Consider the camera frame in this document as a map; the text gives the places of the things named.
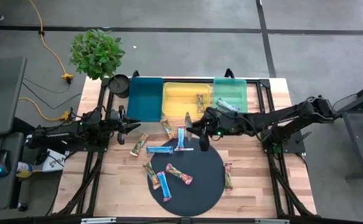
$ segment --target green plastic bin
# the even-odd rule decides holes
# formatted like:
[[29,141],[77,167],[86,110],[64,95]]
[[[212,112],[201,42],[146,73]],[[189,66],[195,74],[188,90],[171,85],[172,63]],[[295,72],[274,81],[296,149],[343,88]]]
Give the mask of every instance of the green plastic bin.
[[239,112],[248,112],[248,97],[246,81],[237,78],[215,78],[213,81],[213,108],[219,108],[216,104],[221,98],[230,105],[239,107]]

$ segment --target yellow plastic bin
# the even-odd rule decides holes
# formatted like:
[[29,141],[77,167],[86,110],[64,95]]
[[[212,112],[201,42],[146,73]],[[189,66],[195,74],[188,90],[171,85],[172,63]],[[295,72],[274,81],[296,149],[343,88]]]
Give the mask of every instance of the yellow plastic bin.
[[172,83],[163,86],[162,112],[165,116],[186,116],[189,112],[191,118],[199,119],[203,116],[198,113],[197,93],[203,93],[204,110],[210,106],[211,87],[200,83]]

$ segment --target computer mouse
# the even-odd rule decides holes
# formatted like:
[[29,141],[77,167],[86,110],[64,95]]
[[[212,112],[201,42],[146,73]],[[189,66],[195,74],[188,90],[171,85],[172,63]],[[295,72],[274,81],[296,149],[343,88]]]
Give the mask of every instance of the computer mouse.
[[11,171],[9,154],[7,150],[0,150],[0,177],[5,177],[9,175]]

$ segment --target gray floor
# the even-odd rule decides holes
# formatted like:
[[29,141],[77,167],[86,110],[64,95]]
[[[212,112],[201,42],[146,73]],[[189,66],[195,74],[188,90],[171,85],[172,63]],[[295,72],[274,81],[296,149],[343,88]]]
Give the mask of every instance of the gray floor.
[[[260,28],[254,0],[65,0],[34,1],[47,26]],[[268,29],[363,30],[363,0],[262,0]],[[38,25],[28,0],[0,0],[4,25]],[[69,73],[69,45],[76,32],[46,32],[47,44],[63,59]],[[260,34],[119,32],[127,52],[119,73],[154,76],[220,77],[232,68],[240,77],[269,77]],[[363,88],[363,35],[269,35],[277,77],[286,78],[293,103],[322,94],[331,102]],[[28,59],[25,76],[47,88],[61,91],[67,84],[56,59],[44,49],[38,33],[7,31],[0,34],[0,57]],[[81,92],[84,76],[75,74],[70,89],[61,95],[30,85],[44,100],[57,106]],[[50,117],[69,107],[78,108],[80,97],[51,110],[28,90],[21,96],[39,103]],[[36,109],[21,101],[17,115],[36,126],[53,125]],[[363,221],[363,180],[346,182],[344,176],[361,170],[343,121],[314,124],[306,138],[307,161],[318,214],[328,218]],[[35,180],[31,208],[23,214],[45,215],[58,184],[55,175]]]

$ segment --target wooden tabletop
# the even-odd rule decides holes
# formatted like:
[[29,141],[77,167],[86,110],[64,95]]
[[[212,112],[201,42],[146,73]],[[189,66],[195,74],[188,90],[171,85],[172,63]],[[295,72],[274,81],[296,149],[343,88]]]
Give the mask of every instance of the wooden tabletop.
[[[271,91],[275,109],[291,106],[287,81],[284,78],[270,78]],[[98,101],[101,81],[85,81],[78,114],[93,110]],[[250,113],[259,112],[259,102],[255,85],[247,85],[247,103]],[[104,97],[107,105],[108,90]],[[113,108],[119,105],[127,108],[128,99],[114,97]],[[269,111],[265,98],[266,112]],[[177,133],[177,126],[184,124],[184,118],[168,117],[170,125]],[[130,156],[141,133],[149,134],[138,157]],[[160,123],[142,123],[125,137],[125,145],[119,145],[115,138],[109,143],[108,152],[104,155],[103,166],[98,187],[96,217],[175,217],[164,210],[151,196],[147,173],[142,163],[152,155],[145,152],[145,146],[161,146],[168,137]],[[272,218],[276,217],[269,163],[262,151],[261,143],[255,137],[225,136],[220,141],[212,141],[211,145],[219,152],[223,162],[232,162],[231,180],[234,189],[223,192],[217,204],[198,217],[205,218]],[[61,210],[74,196],[81,185],[85,167],[86,152],[77,152],[65,163],[62,179],[58,187],[53,212]],[[294,154],[286,154],[290,187],[307,209],[316,213],[313,195],[306,167],[302,160]],[[85,209],[88,204],[90,188],[87,191]],[[285,194],[280,191],[283,208],[287,211]]]

